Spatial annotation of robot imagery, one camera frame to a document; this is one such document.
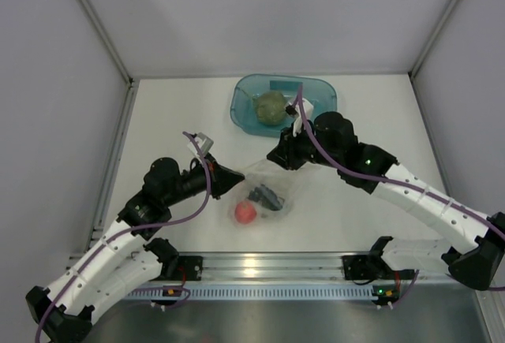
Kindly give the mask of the fake dark grape bunch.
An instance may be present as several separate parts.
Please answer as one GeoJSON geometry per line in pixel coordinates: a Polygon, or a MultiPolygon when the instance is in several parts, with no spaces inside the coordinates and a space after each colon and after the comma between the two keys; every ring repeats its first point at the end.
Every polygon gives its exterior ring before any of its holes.
{"type": "Polygon", "coordinates": [[[281,211],[284,205],[284,199],[266,185],[255,187],[249,192],[247,199],[269,211],[281,211]]]}

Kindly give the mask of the fake green melon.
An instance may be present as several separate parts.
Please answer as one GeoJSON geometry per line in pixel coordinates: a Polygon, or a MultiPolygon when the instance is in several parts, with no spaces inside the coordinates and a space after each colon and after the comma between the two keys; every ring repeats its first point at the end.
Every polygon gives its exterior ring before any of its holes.
{"type": "Polygon", "coordinates": [[[263,125],[281,125],[286,118],[286,98],[280,91],[269,91],[254,97],[252,105],[257,120],[263,125]]]}

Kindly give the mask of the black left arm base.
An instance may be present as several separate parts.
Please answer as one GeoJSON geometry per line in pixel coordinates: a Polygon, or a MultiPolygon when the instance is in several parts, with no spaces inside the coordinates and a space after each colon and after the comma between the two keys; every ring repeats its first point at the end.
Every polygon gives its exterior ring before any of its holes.
{"type": "Polygon", "coordinates": [[[146,252],[153,253],[161,264],[159,274],[153,281],[200,281],[203,270],[203,257],[181,255],[177,249],[163,238],[155,238],[144,246],[146,252]]]}

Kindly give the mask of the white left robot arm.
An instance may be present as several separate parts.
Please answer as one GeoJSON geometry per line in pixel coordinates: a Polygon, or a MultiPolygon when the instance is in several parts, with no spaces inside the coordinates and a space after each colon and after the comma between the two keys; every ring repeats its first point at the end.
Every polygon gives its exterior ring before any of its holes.
{"type": "Polygon", "coordinates": [[[245,179],[243,173],[206,154],[180,170],[172,158],[154,161],[142,189],[118,217],[59,279],[35,286],[26,295],[37,324],[36,341],[81,342],[101,315],[121,298],[156,278],[170,279],[178,270],[179,253],[156,233],[174,225],[170,207],[204,193],[219,199],[245,179]]]}

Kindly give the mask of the fake red tomato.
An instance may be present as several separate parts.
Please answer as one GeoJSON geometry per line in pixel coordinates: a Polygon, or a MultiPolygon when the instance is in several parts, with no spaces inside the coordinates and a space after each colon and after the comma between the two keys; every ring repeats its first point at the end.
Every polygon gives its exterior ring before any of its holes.
{"type": "Polygon", "coordinates": [[[237,204],[234,210],[236,221],[242,225],[248,225],[256,219],[257,212],[253,203],[243,200],[237,204]]]}

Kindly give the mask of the clear zip top bag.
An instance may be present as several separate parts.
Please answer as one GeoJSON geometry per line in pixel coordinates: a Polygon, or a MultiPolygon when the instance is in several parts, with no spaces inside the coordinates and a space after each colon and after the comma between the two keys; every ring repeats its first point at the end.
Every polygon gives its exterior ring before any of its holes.
{"type": "Polygon", "coordinates": [[[240,226],[254,226],[284,219],[300,203],[316,171],[310,165],[285,170],[267,159],[242,168],[245,179],[229,193],[230,220],[240,226]]]}

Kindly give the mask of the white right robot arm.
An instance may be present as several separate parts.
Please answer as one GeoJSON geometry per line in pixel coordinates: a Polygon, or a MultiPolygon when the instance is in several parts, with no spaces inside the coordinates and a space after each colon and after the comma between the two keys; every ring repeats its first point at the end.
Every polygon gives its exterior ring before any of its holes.
{"type": "Polygon", "coordinates": [[[368,268],[379,278],[393,271],[425,270],[489,290],[504,257],[504,214],[475,211],[413,175],[384,149],[359,141],[351,121],[326,112],[303,126],[282,130],[267,159],[285,170],[310,162],[333,167],[348,185],[394,204],[436,231],[438,240],[381,237],[368,268]]]}

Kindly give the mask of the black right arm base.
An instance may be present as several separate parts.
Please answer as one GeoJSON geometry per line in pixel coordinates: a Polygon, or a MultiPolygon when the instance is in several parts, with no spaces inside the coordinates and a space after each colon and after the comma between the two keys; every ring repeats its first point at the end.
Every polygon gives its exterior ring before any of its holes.
{"type": "Polygon", "coordinates": [[[342,268],[348,281],[372,282],[376,280],[394,280],[395,272],[382,259],[383,250],[392,241],[392,237],[380,237],[365,254],[344,255],[342,268]]]}

